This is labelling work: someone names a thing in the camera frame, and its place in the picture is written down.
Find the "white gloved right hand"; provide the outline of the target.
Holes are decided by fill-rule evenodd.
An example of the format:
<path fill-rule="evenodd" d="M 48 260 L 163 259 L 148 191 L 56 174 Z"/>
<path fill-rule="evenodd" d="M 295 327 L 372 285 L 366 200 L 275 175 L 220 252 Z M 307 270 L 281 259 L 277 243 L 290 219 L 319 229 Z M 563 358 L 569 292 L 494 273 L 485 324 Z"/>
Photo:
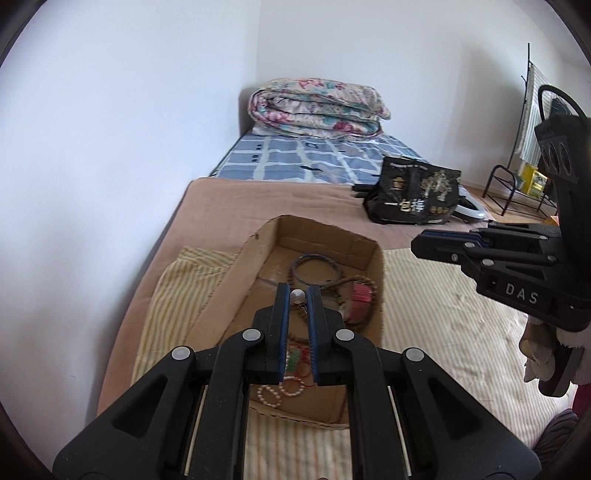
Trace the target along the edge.
<path fill-rule="evenodd" d="M 591 379 L 590 326 L 580 332 L 568 332 L 530 316 L 519 342 L 521 353 L 527 358 L 524 381 L 534 379 L 548 381 L 556 370 L 557 350 L 559 346 L 583 348 L 583 356 L 570 382 L 587 385 Z"/>

